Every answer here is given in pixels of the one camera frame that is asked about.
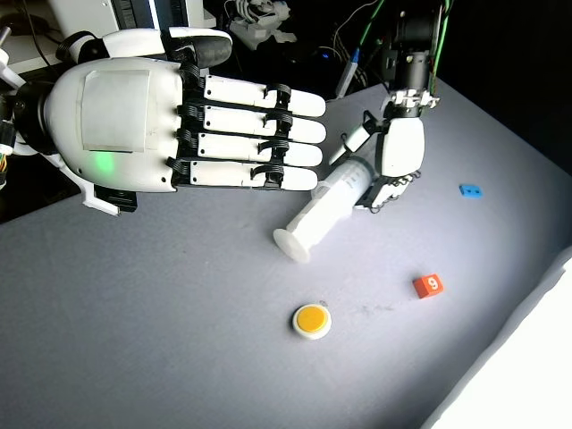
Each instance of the blue block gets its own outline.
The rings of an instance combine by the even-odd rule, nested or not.
[[[458,188],[461,191],[461,195],[465,198],[482,198],[483,192],[476,185],[459,185]]]

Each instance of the green glowing indicator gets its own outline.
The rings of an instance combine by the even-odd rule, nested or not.
[[[115,169],[114,155],[109,152],[97,152],[96,166],[100,172],[111,174]]]

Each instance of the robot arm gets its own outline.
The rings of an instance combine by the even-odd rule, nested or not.
[[[378,175],[357,207],[378,210],[386,201],[398,198],[420,176],[418,169],[425,154],[420,116],[439,101],[432,93],[431,81],[441,21],[439,4],[398,4],[396,25],[385,38],[390,43],[383,52],[383,76],[389,81],[383,119],[377,121],[366,112],[364,122],[330,159],[334,166],[343,163],[378,134],[374,162]]]
[[[225,33],[129,29],[67,43],[80,64],[53,87],[22,85],[13,121],[27,145],[80,186],[87,206],[117,215],[136,207],[139,191],[317,184],[302,167],[322,160],[316,144],[325,128],[307,117],[322,115],[325,102],[285,85],[202,77],[201,68],[231,54]]]

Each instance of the large plastic syringe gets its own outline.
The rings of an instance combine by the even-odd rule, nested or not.
[[[312,191],[310,201],[285,230],[274,230],[274,241],[298,262],[309,262],[310,249],[341,219],[351,215],[354,205],[372,183],[374,170],[362,157],[352,156]]]

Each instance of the table surface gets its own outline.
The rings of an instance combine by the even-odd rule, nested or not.
[[[120,218],[76,197],[1,225],[0,426],[419,427],[572,241],[572,179],[439,90],[423,177],[308,265],[272,240],[307,193],[140,194]],[[383,96],[329,104],[326,155]],[[429,273],[445,291],[418,299]],[[320,301],[332,330],[304,340],[290,318]]]

